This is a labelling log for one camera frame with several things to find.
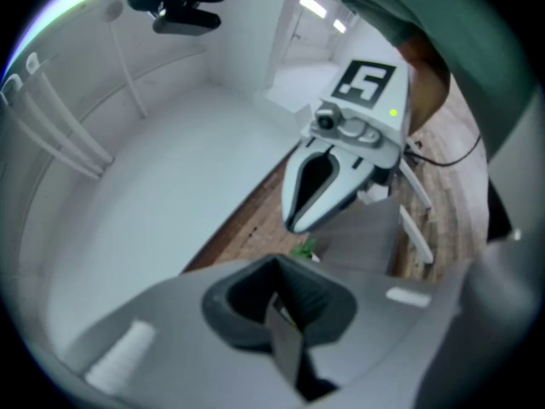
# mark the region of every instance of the ceiling light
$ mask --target ceiling light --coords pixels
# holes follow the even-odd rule
[[[343,25],[339,20],[335,20],[335,22],[333,23],[333,27],[340,33],[344,33],[347,31],[347,27]]]
[[[8,69],[13,65],[15,60],[23,52],[25,47],[32,41],[32,39],[37,37],[43,29],[49,26],[66,11],[72,9],[74,6],[83,1],[85,0],[51,0],[26,29],[25,34],[17,44],[15,52],[9,59],[8,65],[6,65],[6,69],[3,72],[3,77],[5,77]]]
[[[325,10],[323,6],[320,6],[318,2],[314,0],[299,0],[299,4],[312,10],[320,18],[325,18],[325,15],[327,14],[327,10]]]

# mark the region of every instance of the green led light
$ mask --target green led light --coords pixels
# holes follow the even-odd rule
[[[13,65],[15,60],[20,56],[26,46],[37,37],[43,29],[49,26],[53,21],[63,15],[66,11],[72,9],[74,6],[84,2],[85,0],[52,0],[47,4],[45,8],[38,14],[31,25],[26,29],[23,38],[19,41],[15,52],[11,56],[11,59],[3,72],[3,78],[6,76],[8,69]]]

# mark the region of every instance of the wooden floor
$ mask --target wooden floor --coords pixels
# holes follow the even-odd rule
[[[422,143],[424,156],[449,162],[465,154],[478,135],[473,117],[452,81],[447,102],[413,139]],[[284,168],[285,161],[249,196],[187,271],[233,259],[254,259],[267,253],[287,254],[305,240],[305,235],[288,233],[282,223],[280,193]],[[436,281],[449,265],[471,259],[485,243],[487,175],[482,142],[460,164],[439,168],[420,163],[415,172],[433,201],[430,211],[420,206],[401,176],[394,179],[393,193],[421,229],[435,262],[431,271],[424,273],[422,267],[416,265],[414,248],[403,235],[396,275]]]

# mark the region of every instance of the white pole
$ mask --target white pole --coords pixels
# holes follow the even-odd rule
[[[34,74],[34,72],[38,71],[39,67],[39,61],[37,59],[36,52],[31,53],[28,56],[28,59],[26,60],[26,69],[30,74]],[[87,132],[87,130],[82,126],[82,124],[77,121],[76,117],[72,115],[70,110],[66,107],[62,99],[59,97],[57,92],[55,91],[55,88],[53,88],[53,85],[49,81],[48,77],[46,76],[45,72],[43,72],[39,75],[40,82],[42,86],[45,88],[45,94],[46,96],[51,100],[51,102],[54,104],[55,108],[60,114],[60,117],[65,121],[68,126],[70,126],[70,129],[81,138],[85,144],[89,146],[104,162],[107,164],[111,164],[113,162],[113,157],[108,154],[108,152],[102,148],[102,146],[95,141],[95,139]]]
[[[432,209],[432,200],[427,195],[426,189],[422,183],[416,177],[416,174],[413,170],[410,169],[410,166],[407,164],[403,156],[401,157],[401,162],[399,163],[399,170],[403,173],[403,176],[407,179],[411,187],[415,190],[416,196],[424,205],[424,207],[429,210]]]
[[[83,153],[70,139],[58,130],[51,121],[46,117],[36,102],[28,95],[24,94],[25,104],[32,116],[54,137],[54,139],[66,148],[70,153],[83,161],[92,171],[97,174],[102,174],[104,170],[96,165],[93,160]]]
[[[135,99],[135,103],[140,109],[142,116],[144,118],[147,118],[149,116],[149,113],[146,109],[146,106],[144,105],[144,102],[142,101],[142,98],[140,96],[140,93],[138,92],[138,89],[136,89],[135,82],[130,76],[127,63],[125,62],[125,58],[123,56],[123,51],[121,50],[121,45],[119,44],[118,33],[116,32],[115,26],[113,25],[113,21],[108,22],[108,27],[110,27],[110,33],[112,34],[113,45],[116,49],[116,52],[118,53],[119,64],[121,64],[121,68],[123,69],[123,75],[125,76],[125,80],[127,81],[127,86],[129,86],[129,91],[132,94],[133,98]]]
[[[376,202],[372,193],[366,191],[358,191],[358,199],[360,199],[364,205],[372,205]],[[422,235],[422,232],[415,221],[410,217],[409,212],[407,212],[407,209],[402,204],[399,205],[399,214],[401,217],[401,226],[415,245],[418,257],[426,264],[433,263],[433,253],[424,239],[424,235]]]
[[[420,148],[415,144],[414,141],[412,141],[409,137],[407,137],[407,145],[412,150],[413,153],[422,156],[422,152],[420,151]]]
[[[34,130],[32,130],[30,127],[28,127],[25,123],[23,123],[19,118],[17,118],[11,107],[8,104],[8,100],[4,96],[2,92],[0,92],[0,96],[2,97],[3,103],[6,108],[6,113],[8,116],[15,121],[17,126],[25,133],[31,140],[36,142],[43,150],[51,154],[53,157],[59,159],[60,162],[65,163],[66,165],[72,167],[74,170],[79,171],[80,173],[86,175],[87,177],[90,177],[91,179],[99,180],[100,177],[96,175],[94,172],[87,170],[83,166],[75,163],[73,160],[69,159],[67,156],[65,156],[63,153],[59,152],[56,148],[51,147],[46,141],[44,141]]]

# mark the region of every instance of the black cable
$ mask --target black cable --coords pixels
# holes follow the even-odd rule
[[[447,162],[445,164],[441,164],[440,162],[437,162],[433,159],[430,159],[430,158],[426,158],[425,156],[421,156],[420,154],[416,154],[416,153],[413,153],[409,150],[406,150],[404,151],[404,154],[405,156],[411,156],[412,158],[417,158],[417,159],[421,159],[425,162],[429,162],[431,165],[435,165],[435,166],[438,166],[438,167],[451,167],[452,165],[456,165],[458,164],[459,162],[462,162],[467,156],[469,156],[473,150],[477,147],[477,144],[479,144],[479,141],[480,141],[480,135],[479,135],[479,138],[477,138],[477,141],[473,144],[473,147],[471,147],[471,150],[469,150],[469,152],[467,152],[466,154],[464,154],[461,158],[453,161],[453,162]]]

